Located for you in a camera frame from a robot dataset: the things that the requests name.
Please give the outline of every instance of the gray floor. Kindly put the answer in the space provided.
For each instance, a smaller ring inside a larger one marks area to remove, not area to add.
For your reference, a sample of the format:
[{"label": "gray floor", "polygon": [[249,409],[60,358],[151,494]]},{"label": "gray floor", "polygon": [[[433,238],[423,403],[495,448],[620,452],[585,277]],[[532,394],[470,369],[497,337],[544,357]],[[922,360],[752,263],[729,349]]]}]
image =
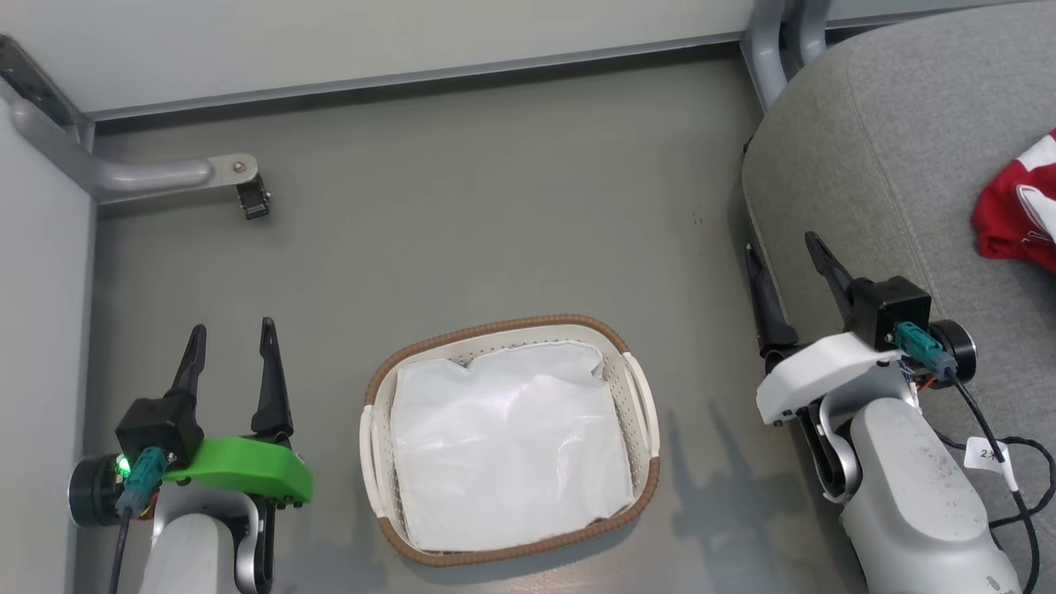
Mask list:
[{"label": "gray floor", "polygon": [[[746,78],[727,56],[100,137],[128,161],[251,152],[276,199],[254,222],[226,192],[100,222],[87,450],[116,449],[126,407],[164,391],[197,322],[199,421],[246,433],[266,315],[317,480],[313,504],[280,515],[277,594],[864,592],[791,434],[754,406]],[[369,377],[410,342],[550,313],[604,320],[644,366],[663,431],[656,498],[629,530],[539,557],[404,561],[360,477]],[[124,593],[148,534],[133,527]],[[80,534],[78,593],[103,590],[114,537]]]}]

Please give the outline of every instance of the white wall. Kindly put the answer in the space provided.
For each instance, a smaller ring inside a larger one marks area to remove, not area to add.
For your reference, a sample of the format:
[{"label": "white wall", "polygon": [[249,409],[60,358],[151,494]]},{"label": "white wall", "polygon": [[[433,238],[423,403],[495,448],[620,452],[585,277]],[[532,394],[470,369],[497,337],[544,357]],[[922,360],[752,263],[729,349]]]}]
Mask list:
[{"label": "white wall", "polygon": [[62,594],[80,454],[95,207],[0,98],[0,592]]},{"label": "white wall", "polygon": [[565,54],[730,34],[743,31],[752,3],[3,0],[0,30],[81,111],[129,113],[202,97],[422,79],[442,69],[561,61]]}]

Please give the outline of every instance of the basket handle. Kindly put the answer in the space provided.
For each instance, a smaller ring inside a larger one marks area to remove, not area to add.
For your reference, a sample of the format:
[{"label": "basket handle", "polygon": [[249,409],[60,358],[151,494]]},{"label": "basket handle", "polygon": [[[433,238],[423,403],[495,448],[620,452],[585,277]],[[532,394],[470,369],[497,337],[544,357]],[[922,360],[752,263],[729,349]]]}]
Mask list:
[{"label": "basket handle", "polygon": [[623,353],[623,358],[630,366],[630,376],[634,377],[635,386],[638,388],[638,402],[645,412],[645,429],[649,434],[649,457],[657,458],[660,456],[660,423],[657,421],[657,406],[653,402],[653,390],[649,389],[645,372],[635,355],[628,351]]},{"label": "basket handle", "polygon": [[374,428],[373,413],[374,405],[363,407],[363,413],[359,415],[359,466],[363,472],[363,485],[366,486],[366,499],[371,502],[371,509],[374,515],[384,518],[384,509],[381,508],[381,491],[378,490],[378,474],[374,469],[374,447],[372,430]]}]

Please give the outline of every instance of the red cloth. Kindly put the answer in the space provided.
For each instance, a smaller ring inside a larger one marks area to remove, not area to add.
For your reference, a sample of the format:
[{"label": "red cloth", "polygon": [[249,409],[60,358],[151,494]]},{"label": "red cloth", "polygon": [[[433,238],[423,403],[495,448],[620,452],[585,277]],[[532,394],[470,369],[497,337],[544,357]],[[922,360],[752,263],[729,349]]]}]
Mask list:
[{"label": "red cloth", "polygon": [[1049,197],[1056,196],[1054,133],[1056,130],[1008,164],[979,197],[972,223],[979,234],[979,252],[983,256],[1034,260],[1056,273],[1053,229],[1045,227],[1045,220],[1027,200],[1051,202]]}]

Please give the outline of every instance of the teal cable connector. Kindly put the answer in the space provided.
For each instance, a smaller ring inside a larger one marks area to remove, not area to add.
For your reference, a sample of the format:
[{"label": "teal cable connector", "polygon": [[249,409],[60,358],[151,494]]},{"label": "teal cable connector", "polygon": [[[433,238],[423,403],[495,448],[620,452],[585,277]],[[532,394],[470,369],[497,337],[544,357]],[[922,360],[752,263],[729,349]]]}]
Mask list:
[{"label": "teal cable connector", "polygon": [[916,323],[904,321],[894,327],[893,342],[910,358],[922,363],[939,382],[949,382],[953,379],[949,373],[957,373],[957,359],[954,355]]},{"label": "teal cable connector", "polygon": [[125,479],[125,493],[117,498],[117,513],[120,514],[128,508],[132,511],[134,517],[143,514],[150,505],[151,495],[157,485],[162,484],[162,477],[168,469],[169,463],[162,448],[148,447],[143,450],[132,466],[129,478]]}]

